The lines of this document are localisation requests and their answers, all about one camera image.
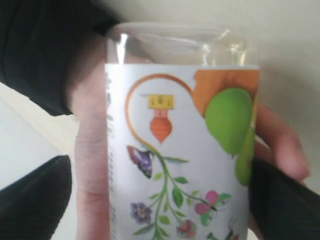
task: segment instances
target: clear plastic bottle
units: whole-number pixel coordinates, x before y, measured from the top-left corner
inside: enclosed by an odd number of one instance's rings
[[[247,239],[257,39],[123,23],[106,41],[111,239]]]

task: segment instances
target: green pear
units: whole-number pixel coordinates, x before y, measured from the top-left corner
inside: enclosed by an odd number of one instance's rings
[[[253,101],[241,88],[228,88],[217,94],[205,111],[209,132],[232,155],[242,149],[253,116]]]
[[[243,147],[237,156],[235,163],[235,176],[244,187],[250,183],[252,175],[252,160],[255,151],[255,129],[250,127],[245,138]]]

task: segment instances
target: purple flower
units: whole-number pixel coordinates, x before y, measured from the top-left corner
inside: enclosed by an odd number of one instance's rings
[[[131,203],[131,217],[137,224],[150,224],[152,210],[144,203]]]

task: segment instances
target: black fabric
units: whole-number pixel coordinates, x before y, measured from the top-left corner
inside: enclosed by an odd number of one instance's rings
[[[250,210],[265,240],[320,240],[320,196],[260,159]]]
[[[0,0],[0,80],[51,115],[70,114],[63,72],[81,36],[116,21],[89,0]]]
[[[50,240],[71,192],[68,156],[57,156],[9,185],[0,191],[0,239]]]

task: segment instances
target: illustrated label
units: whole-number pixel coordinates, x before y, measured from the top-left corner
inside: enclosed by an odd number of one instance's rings
[[[247,239],[259,69],[105,69],[112,239]]]

